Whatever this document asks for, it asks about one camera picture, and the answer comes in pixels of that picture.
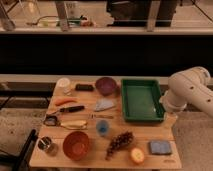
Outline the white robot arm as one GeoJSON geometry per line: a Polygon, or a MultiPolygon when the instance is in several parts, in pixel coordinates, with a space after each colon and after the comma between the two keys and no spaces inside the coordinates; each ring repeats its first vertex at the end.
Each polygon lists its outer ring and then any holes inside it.
{"type": "Polygon", "coordinates": [[[204,67],[193,67],[176,72],[168,79],[168,90],[159,102],[168,113],[182,112],[192,104],[213,118],[213,90],[207,85],[210,73],[204,67]]]}

